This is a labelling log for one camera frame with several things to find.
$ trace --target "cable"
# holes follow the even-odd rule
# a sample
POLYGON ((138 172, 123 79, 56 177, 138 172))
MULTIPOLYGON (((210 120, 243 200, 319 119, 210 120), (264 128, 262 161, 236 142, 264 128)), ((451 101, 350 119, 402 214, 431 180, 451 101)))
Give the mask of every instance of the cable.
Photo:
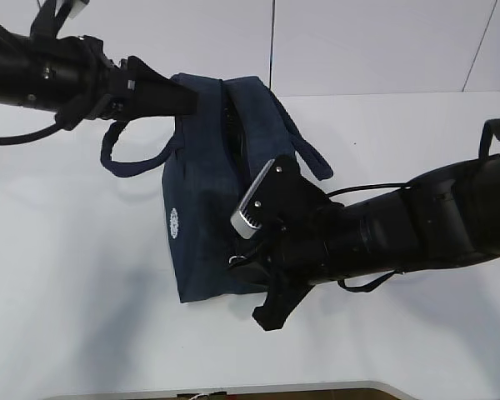
POLYGON ((48 136, 59 132, 61 129, 63 129, 63 124, 54 123, 50 127, 45 127, 40 131, 28 133, 26 135, 0 137, 0 146, 14 146, 16 144, 35 142, 36 140, 47 138, 48 136))
POLYGON ((360 190, 373 190, 373 189, 390 189, 390 188, 407 188, 407 183, 380 183, 379 185, 363 185, 363 186, 353 186, 345 187, 344 189, 335 190, 327 194, 329 198, 337 196, 339 194, 357 192, 360 190))

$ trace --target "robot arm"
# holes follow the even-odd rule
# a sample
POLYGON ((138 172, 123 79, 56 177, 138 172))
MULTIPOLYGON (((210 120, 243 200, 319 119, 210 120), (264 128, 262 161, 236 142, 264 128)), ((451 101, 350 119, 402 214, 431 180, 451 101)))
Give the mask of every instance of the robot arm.
POLYGON ((499 119, 486 122, 479 159, 427 172, 348 207, 304 179, 296 160, 270 162, 232 217, 247 236, 242 226, 250 221, 260 239, 230 267, 235 276, 268 288, 253 314, 257 322, 265 330, 281 328, 319 283, 370 292, 394 273, 500 257, 500 156, 488 155, 493 136, 500 140, 499 119), (346 286, 345 279, 380 272, 390 273, 364 287, 346 286))

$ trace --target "white logo patch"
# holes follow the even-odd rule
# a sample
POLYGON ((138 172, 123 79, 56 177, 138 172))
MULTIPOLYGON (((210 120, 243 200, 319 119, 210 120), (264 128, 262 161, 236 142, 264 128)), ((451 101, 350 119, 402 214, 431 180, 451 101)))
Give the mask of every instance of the white logo patch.
POLYGON ((176 208, 173 208, 170 212, 170 236, 172 236, 172 239, 178 237, 179 228, 180 226, 178 222, 178 210, 176 208))

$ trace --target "navy blue bag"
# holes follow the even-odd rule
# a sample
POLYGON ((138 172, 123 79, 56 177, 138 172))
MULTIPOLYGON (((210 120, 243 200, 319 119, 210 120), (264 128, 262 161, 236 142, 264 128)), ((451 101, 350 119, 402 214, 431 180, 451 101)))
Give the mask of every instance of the navy blue bag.
POLYGON ((180 73, 172 80, 198 93, 197 112, 176 117, 167 146, 142 162, 111 159, 126 126, 115 122, 102 142, 102 164, 119 177, 131 177, 165 163, 168 240, 182 303, 263 292, 264 287, 228 274, 229 258, 254 244, 231 226, 235 207, 264 164, 281 154, 297 152, 317 179, 330 178, 333 171, 258 77, 222 81, 180 73))

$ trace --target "white table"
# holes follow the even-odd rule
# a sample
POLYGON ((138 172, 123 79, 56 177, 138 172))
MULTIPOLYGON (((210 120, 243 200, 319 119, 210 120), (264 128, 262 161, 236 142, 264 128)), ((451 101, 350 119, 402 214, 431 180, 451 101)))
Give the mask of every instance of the white table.
MULTIPOLYGON (((500 117, 500 92, 282 100, 335 169, 326 189, 474 158, 483 121, 500 117)), ((0 107, 0 134, 50 120, 0 107)), ((356 387, 500 398, 500 259, 396 277, 367 295, 325 284, 279 332, 251 318, 262 294, 181 305, 161 171, 131 180, 106 172, 106 126, 0 148, 0 400, 356 387)), ((117 155, 153 155, 171 129, 168 118, 136 122, 117 155)))

